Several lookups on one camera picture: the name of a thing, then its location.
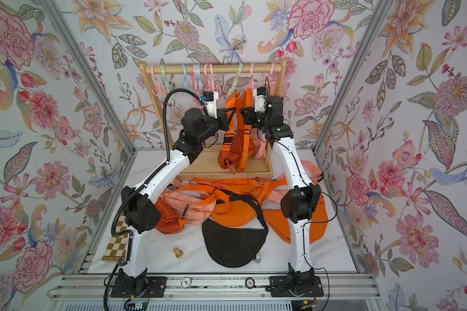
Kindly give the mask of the pink sling bag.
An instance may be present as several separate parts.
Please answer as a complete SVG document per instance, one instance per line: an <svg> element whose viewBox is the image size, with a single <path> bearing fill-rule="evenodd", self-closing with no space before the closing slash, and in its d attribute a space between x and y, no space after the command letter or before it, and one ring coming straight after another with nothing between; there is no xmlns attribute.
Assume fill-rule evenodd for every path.
<svg viewBox="0 0 467 311"><path fill-rule="evenodd" d="M323 177L322 171L309 161L295 161L291 166L288 185L290 189L315 186Z"/></svg>
<svg viewBox="0 0 467 311"><path fill-rule="evenodd" d="M230 203L219 189L210 186L185 186L177 190L164 190L160 198L181 219L192 225L201 225L214 212L217 201Z"/></svg>

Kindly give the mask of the rust orange bag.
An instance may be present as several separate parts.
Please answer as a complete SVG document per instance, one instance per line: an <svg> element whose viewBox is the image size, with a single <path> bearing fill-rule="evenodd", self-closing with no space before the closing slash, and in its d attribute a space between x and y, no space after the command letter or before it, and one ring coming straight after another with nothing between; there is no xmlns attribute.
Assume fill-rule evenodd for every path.
<svg viewBox="0 0 467 311"><path fill-rule="evenodd" d="M161 213L156 229L164 235L180 233L188 222L183 216L186 206L187 203L177 197L161 196L155 203Z"/></svg>

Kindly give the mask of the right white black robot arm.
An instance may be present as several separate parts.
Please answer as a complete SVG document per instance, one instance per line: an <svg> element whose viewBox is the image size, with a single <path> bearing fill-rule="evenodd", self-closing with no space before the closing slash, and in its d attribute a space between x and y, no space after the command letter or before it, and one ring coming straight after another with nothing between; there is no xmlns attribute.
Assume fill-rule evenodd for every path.
<svg viewBox="0 0 467 311"><path fill-rule="evenodd" d="M291 127L284 123L284 100L282 97L256 95L254 106L244 108L241 115L247 126L260 129L263 140L267 141L275 154L281 159L288 192L281 199L281 212L287 219L291 238L291 259L288 273L281 284L272 285L271 293L290 293L302 297L306 292L317 292L316 268L310 259L310 231L312 224L324 224L313 221L322 195L319 185L311 181L297 153L297 147Z"/></svg>

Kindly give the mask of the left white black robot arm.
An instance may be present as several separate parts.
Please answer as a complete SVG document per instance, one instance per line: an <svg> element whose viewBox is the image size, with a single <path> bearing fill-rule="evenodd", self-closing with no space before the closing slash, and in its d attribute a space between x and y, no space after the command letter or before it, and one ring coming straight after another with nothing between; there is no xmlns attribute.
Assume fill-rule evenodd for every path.
<svg viewBox="0 0 467 311"><path fill-rule="evenodd" d="M138 248L143 234L154 229L161 219L156 207L158 199L167 186L198 158L207 139L220 131L228 131L234 116L233 108L217 108L219 94L216 91L205 91L194 98L201 106L185 112L179 139L173 145L166 145L163 162L142 182L135 187L125 187L121 192L122 204L115 214L110 233L114 238L128 238L127 254L115 266L110 279L133 297L145 293L148 287L147 267Z"/></svg>

